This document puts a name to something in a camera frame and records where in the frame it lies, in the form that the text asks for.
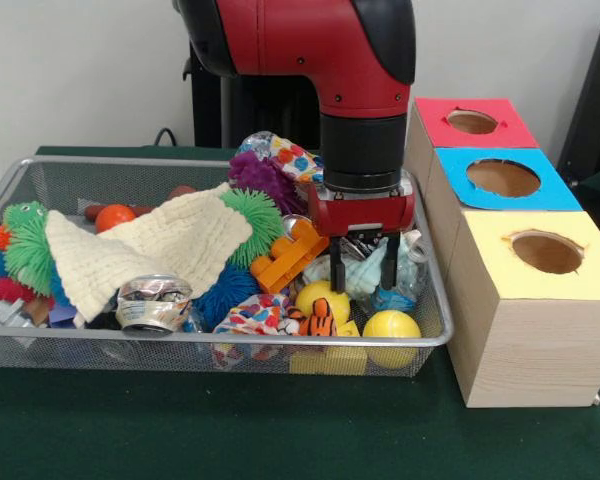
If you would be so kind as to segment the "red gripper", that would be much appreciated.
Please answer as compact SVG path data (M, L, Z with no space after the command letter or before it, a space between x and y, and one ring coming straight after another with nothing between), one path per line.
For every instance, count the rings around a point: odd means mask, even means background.
M410 182L392 192L379 194L344 194L322 184L308 190L309 216L316 231L330 238L331 290L346 290L346 269L341 258L341 238L353 232L381 232L383 235L406 230L415 216L415 192ZM396 285L399 236L387 236L382 260L381 287Z

